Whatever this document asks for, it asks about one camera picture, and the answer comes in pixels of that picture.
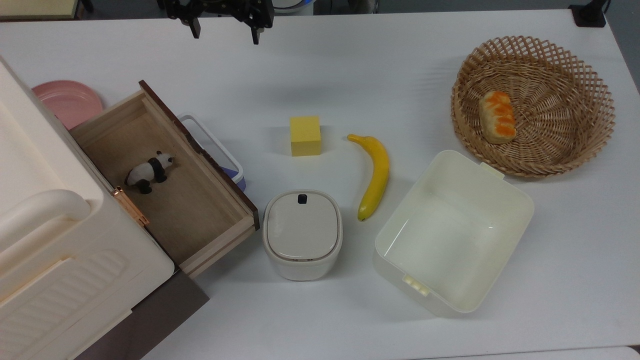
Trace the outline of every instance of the open drawer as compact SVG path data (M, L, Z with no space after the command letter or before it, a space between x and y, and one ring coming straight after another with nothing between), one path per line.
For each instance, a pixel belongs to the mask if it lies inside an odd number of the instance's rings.
M70 133L110 186L126 191L165 252L194 277L259 229L257 208L144 81L140 87ZM173 157L167 180L151 181L148 194L125 185L129 171L157 151Z

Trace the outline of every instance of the toy panda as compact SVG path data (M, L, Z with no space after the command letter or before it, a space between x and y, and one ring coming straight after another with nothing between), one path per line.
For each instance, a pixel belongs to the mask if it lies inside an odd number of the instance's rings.
M173 165L173 158L161 151L157 151L156 154L155 158L150 158L146 163L131 169L124 183L127 186L137 187L140 193L147 194L151 192L151 180L155 179L158 183L165 181L164 170Z

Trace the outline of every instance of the toy bread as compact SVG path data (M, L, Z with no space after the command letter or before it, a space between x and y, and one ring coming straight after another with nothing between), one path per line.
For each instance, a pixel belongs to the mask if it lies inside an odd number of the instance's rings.
M508 143L516 136L516 121L509 95L500 91L488 92L479 103L480 124L490 143Z

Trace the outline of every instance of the yellow cube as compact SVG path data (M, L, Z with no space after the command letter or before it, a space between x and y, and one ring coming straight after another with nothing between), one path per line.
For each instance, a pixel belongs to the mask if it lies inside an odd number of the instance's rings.
M320 118L317 116L292 117L291 156L320 155Z

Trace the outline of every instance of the toy banana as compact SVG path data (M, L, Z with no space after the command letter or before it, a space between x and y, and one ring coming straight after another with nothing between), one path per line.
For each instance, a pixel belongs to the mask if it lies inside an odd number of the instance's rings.
M358 220L364 221L376 211L382 195L385 193L389 179L389 156L384 145L373 136L349 134L347 139L362 146L373 160L371 182L362 196L360 207L358 208Z

